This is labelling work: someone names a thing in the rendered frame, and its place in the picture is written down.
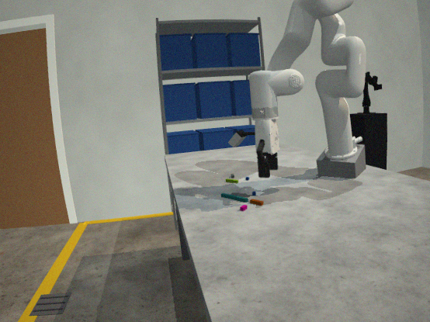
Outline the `turquoise rod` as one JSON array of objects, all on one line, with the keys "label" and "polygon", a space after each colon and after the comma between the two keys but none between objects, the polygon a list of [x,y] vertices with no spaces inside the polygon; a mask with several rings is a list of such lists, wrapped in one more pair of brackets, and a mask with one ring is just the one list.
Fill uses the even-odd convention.
[{"label": "turquoise rod", "polygon": [[222,193],[221,197],[227,198],[227,199],[233,199],[233,200],[237,200],[237,201],[241,201],[241,202],[248,202],[248,198],[245,197],[240,197],[240,196],[233,196],[233,195],[229,195],[226,193]]}]

